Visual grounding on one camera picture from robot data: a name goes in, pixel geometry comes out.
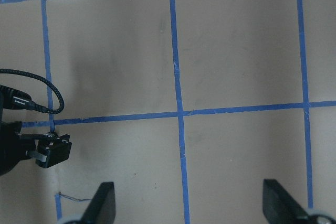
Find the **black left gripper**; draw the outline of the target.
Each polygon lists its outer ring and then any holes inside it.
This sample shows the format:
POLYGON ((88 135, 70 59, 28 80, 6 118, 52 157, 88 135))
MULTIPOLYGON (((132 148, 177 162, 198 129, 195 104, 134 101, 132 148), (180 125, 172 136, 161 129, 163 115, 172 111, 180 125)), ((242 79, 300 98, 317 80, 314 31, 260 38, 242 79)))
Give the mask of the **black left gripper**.
POLYGON ((34 151, 39 140, 35 163, 41 168, 50 168, 66 161, 70 156, 72 143, 70 135, 47 137, 43 134, 20 133, 22 122, 1 122, 1 176, 9 173, 20 161, 31 159, 27 151, 34 151))

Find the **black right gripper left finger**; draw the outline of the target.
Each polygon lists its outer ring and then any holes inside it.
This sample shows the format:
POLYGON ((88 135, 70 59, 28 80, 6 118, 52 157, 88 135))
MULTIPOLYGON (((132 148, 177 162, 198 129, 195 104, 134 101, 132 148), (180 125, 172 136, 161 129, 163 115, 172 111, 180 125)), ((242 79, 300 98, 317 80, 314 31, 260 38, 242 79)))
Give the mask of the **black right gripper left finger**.
POLYGON ((116 195, 113 182, 101 183, 79 223, 110 223, 116 218, 116 195))

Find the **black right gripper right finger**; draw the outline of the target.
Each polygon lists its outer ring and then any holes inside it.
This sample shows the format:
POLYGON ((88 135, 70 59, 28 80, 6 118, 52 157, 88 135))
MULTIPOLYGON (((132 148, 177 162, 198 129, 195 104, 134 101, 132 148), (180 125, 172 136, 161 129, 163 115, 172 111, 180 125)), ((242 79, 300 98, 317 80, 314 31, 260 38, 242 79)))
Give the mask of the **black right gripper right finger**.
POLYGON ((262 191, 263 214, 268 223, 315 223, 297 201, 275 179, 264 179, 262 191))

